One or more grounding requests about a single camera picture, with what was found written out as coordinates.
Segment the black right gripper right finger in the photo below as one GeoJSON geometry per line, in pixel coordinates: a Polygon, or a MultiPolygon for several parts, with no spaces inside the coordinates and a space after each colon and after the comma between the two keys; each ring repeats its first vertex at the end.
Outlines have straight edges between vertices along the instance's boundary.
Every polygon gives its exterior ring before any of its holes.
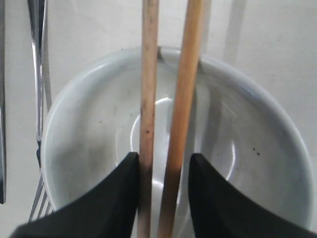
{"type": "Polygon", "coordinates": [[[190,158],[188,196],[197,238],[315,238],[231,185],[200,153],[190,158]]]}

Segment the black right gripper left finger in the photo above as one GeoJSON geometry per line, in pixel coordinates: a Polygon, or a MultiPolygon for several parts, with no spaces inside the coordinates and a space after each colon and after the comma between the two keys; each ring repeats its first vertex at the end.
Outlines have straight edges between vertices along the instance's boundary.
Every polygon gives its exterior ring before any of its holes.
{"type": "Polygon", "coordinates": [[[139,156],[130,152],[89,192],[36,221],[13,238],[129,238],[139,202],[139,156]]]}

